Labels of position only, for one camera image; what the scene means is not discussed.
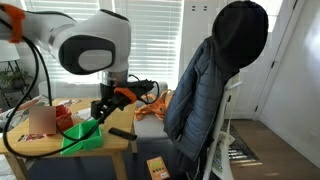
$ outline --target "dark jacket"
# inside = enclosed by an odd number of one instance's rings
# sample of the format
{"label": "dark jacket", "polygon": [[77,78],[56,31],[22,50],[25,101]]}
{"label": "dark jacket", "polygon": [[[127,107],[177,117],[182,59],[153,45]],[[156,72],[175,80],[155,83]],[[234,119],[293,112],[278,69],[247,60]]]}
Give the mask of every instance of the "dark jacket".
{"label": "dark jacket", "polygon": [[196,161],[211,137],[226,82],[213,58],[212,37],[199,46],[184,72],[164,118],[164,131],[175,147]]}

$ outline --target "wooden table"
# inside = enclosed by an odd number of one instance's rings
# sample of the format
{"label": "wooden table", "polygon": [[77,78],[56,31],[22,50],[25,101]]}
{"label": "wooden table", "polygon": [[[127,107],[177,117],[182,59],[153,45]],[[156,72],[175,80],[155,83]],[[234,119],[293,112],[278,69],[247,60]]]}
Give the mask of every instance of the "wooden table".
{"label": "wooden table", "polygon": [[[67,99],[56,99],[53,101],[53,105],[59,104],[59,102]],[[80,103],[73,104],[68,108],[72,113],[79,110],[90,108],[91,102],[96,100],[93,98],[81,98]],[[111,127],[119,128],[127,132],[134,133],[133,127],[133,114],[135,105],[127,106],[124,111],[116,109],[105,121],[104,124],[100,125],[104,144],[103,147],[93,149],[91,151],[80,150],[75,154],[69,156],[62,156],[55,154],[49,157],[80,157],[80,156],[112,156],[113,164],[115,167],[117,179],[127,179],[126,169],[122,158],[122,151],[126,150],[129,146],[129,141],[118,136],[109,134],[108,131]],[[82,122],[80,118],[73,119],[74,124]],[[21,135],[29,134],[29,119],[18,125],[16,128],[8,133],[8,140],[10,145],[16,151],[28,154],[37,155],[47,152],[51,152],[61,148],[61,142],[63,137],[60,134],[56,134],[51,137],[45,137],[43,139],[37,139],[31,142],[18,142]],[[135,142],[131,142],[131,148],[133,153],[137,153],[137,145]],[[8,152],[3,144],[3,140],[0,142],[0,154],[4,154],[15,173],[18,180],[28,179],[27,169],[22,159]]]}

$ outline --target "orange object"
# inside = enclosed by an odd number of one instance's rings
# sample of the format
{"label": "orange object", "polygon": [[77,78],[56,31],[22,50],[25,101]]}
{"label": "orange object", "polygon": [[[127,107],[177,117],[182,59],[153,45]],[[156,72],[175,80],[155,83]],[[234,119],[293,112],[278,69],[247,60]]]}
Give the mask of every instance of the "orange object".
{"label": "orange object", "polygon": [[[167,112],[167,106],[169,105],[169,102],[166,103],[166,95],[169,91],[171,90],[167,89],[163,91],[156,102],[137,108],[134,112],[134,118],[138,121],[141,121],[143,119],[143,115],[155,113],[159,120],[163,120],[164,115]],[[147,97],[151,98],[153,101],[156,100],[156,96],[153,94],[147,94]]]}
{"label": "orange object", "polygon": [[114,93],[121,93],[121,94],[127,96],[131,100],[130,104],[137,101],[137,96],[132,91],[130,91],[128,88],[117,87],[114,89]]}
{"label": "orange object", "polygon": [[170,178],[170,174],[162,157],[157,157],[147,161],[152,180],[162,180]]}
{"label": "orange object", "polygon": [[174,93],[174,91],[170,91],[170,92],[168,92],[167,95],[166,95],[166,99],[165,99],[165,102],[164,102],[164,103],[166,104],[166,108],[167,108],[167,109],[168,109],[169,104],[170,104],[170,102],[171,102],[173,93]]}
{"label": "orange object", "polygon": [[10,4],[1,4],[11,18],[12,37],[10,43],[19,43],[22,39],[22,20],[26,17],[24,11]]}

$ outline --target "white wall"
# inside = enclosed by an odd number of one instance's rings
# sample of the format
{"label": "white wall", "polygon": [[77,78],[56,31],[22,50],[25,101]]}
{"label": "white wall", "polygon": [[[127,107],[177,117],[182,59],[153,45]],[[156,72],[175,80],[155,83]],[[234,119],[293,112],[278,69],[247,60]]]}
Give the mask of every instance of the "white wall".
{"label": "white wall", "polygon": [[319,105],[320,1],[308,0],[260,120],[320,168]]}
{"label": "white wall", "polygon": [[199,45],[205,38],[211,36],[213,22],[227,2],[227,0],[186,0],[184,2],[179,79]]}

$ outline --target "potted plant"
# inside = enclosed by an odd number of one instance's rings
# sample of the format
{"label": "potted plant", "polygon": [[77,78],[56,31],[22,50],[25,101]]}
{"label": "potted plant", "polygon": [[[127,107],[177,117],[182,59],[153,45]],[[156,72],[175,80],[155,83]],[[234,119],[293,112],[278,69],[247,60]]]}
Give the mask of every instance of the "potted plant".
{"label": "potted plant", "polygon": [[13,89],[22,89],[25,86],[27,79],[32,78],[29,76],[28,72],[20,70],[15,67],[13,71],[6,68],[4,71],[0,72],[0,82],[2,88],[11,86]]}

